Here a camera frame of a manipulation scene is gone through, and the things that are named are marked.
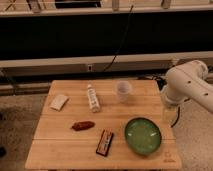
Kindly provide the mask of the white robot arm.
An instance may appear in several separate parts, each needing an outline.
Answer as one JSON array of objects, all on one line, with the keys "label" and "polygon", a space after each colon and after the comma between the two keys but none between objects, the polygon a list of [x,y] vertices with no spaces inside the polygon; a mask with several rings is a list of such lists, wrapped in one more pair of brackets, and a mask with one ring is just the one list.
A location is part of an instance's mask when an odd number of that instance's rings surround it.
[{"label": "white robot arm", "polygon": [[188,97],[213,114],[213,86],[205,81],[207,75],[208,67],[200,60],[170,68],[165,75],[167,84],[161,90],[164,105],[179,106]]}]

